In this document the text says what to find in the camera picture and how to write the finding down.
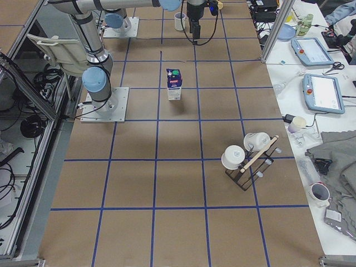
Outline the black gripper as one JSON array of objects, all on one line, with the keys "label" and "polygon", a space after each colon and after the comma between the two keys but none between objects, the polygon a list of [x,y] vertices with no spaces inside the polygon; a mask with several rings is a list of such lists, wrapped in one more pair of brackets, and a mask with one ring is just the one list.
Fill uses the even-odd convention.
[{"label": "black gripper", "polygon": [[195,39],[200,39],[201,26],[198,23],[204,15],[205,0],[187,0],[186,14],[189,18],[190,33],[195,34]]}]

